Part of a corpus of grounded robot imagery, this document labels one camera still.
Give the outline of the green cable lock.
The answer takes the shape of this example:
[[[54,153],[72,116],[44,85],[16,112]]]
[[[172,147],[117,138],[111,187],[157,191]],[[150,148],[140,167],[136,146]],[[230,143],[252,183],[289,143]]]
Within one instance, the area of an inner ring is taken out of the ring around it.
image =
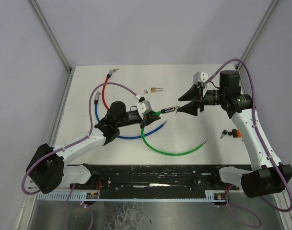
[[[170,112],[177,112],[178,109],[180,107],[179,106],[172,106],[172,107],[167,107],[167,108],[164,108],[158,112],[155,112],[153,115],[155,118],[160,118],[160,115],[161,114],[165,114],[165,113],[170,113]],[[166,156],[173,156],[173,157],[177,157],[177,156],[184,156],[184,155],[188,155],[188,154],[191,154],[197,150],[199,150],[200,148],[202,148],[207,142],[208,140],[204,140],[202,143],[200,143],[197,147],[189,150],[189,151],[186,151],[186,152],[180,152],[180,153],[171,153],[171,152],[166,152],[166,151],[162,151],[162,150],[158,150],[156,149],[155,147],[151,146],[146,138],[145,138],[145,133],[144,133],[144,128],[141,129],[141,139],[143,141],[143,143],[148,147],[150,148],[151,150],[159,153],[159,154],[162,154],[162,155],[166,155]]]

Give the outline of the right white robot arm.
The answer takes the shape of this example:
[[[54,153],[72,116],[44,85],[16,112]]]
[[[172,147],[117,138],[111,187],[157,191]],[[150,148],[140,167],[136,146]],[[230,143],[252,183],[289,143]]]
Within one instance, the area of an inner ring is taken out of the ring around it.
[[[252,169],[222,166],[211,177],[212,186],[222,189],[232,184],[241,188],[249,198],[282,192],[292,177],[292,167],[284,165],[269,144],[257,113],[252,110],[253,99],[241,92],[239,74],[235,70],[221,71],[216,90],[208,89],[205,83],[208,78],[205,72],[193,76],[192,87],[179,98],[179,101],[188,103],[178,111],[197,116],[207,105],[221,106],[241,134]]]

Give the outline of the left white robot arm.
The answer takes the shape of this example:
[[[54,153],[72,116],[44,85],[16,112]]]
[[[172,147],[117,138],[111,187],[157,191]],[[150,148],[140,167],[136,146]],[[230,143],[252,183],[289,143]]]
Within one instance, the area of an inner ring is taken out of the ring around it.
[[[70,184],[78,183],[92,189],[97,185],[97,177],[85,166],[70,166],[70,163],[90,150],[112,142],[119,136],[121,127],[138,124],[144,128],[158,120],[160,117],[147,100],[137,102],[134,110],[130,111],[126,110],[123,102],[113,102],[105,117],[91,125],[90,131],[83,136],[56,147],[46,143],[39,146],[23,180],[29,177],[43,194],[55,190],[64,178],[69,179]]]

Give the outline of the brass padlock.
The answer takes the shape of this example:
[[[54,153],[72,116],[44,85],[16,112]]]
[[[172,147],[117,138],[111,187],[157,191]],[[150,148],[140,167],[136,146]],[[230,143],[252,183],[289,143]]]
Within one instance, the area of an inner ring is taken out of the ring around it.
[[[163,88],[161,87],[151,87],[151,92],[161,92],[163,91]]]

